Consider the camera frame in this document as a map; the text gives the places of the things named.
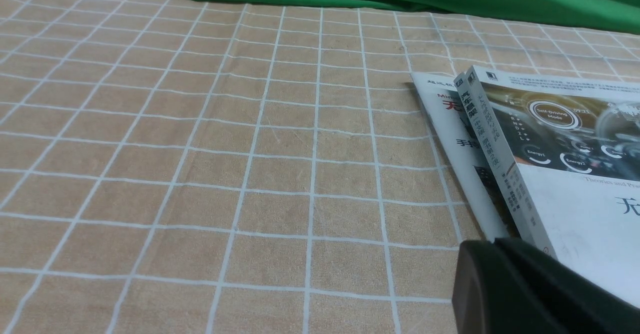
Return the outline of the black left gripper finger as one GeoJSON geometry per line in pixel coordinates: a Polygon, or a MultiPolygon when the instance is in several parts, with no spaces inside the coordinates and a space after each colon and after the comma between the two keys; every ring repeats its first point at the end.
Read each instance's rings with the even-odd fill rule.
{"type": "Polygon", "coordinates": [[[459,333],[638,333],[638,307],[518,238],[466,240],[452,293],[459,333]]]}

